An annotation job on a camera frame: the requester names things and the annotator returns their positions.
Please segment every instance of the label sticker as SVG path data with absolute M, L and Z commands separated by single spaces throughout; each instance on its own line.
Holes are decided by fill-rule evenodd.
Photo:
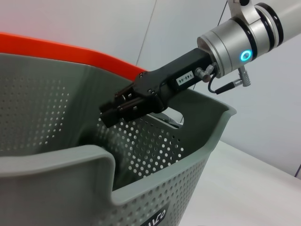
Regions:
M 157 213 L 152 215 L 152 217 L 145 221 L 141 226 L 157 226 L 158 224 L 160 224 L 166 216 L 168 207 L 169 203 L 163 206 L 159 211 L 157 211 Z
M 193 78 L 194 78 L 193 73 L 188 72 L 188 73 L 182 75 L 181 77 L 177 78 L 176 80 L 177 80 L 178 85 L 181 86 Z

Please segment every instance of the gray plastic basket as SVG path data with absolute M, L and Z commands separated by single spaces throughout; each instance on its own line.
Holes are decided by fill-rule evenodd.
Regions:
M 128 83 L 89 65 L 0 54 L 1 226 L 179 224 L 236 111 L 187 90 L 170 102 L 180 129 L 150 115 L 107 129 L 98 107 Z

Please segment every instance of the robotic arm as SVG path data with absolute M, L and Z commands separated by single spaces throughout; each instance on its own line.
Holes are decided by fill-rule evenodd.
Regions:
M 250 86 L 247 63 L 270 52 L 301 33 L 301 0 L 270 0 L 253 5 L 251 0 L 228 0 L 232 18 L 198 37 L 198 48 L 151 72 L 116 93 L 100 107 L 107 127 L 121 118 L 131 121 L 167 109 L 168 101 L 199 81 L 220 94 L 239 85 Z M 239 79 L 213 91 L 214 78 L 238 69 Z

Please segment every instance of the white table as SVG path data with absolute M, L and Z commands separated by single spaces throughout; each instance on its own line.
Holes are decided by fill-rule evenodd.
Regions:
M 301 180 L 219 142 L 180 226 L 300 226 Z

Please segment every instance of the blue led ring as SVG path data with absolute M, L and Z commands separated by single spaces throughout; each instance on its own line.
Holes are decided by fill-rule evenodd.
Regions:
M 252 56 L 252 51 L 251 50 L 246 50 L 245 52 L 243 52 L 240 55 L 240 60 L 241 61 L 247 61 L 251 58 L 251 56 Z

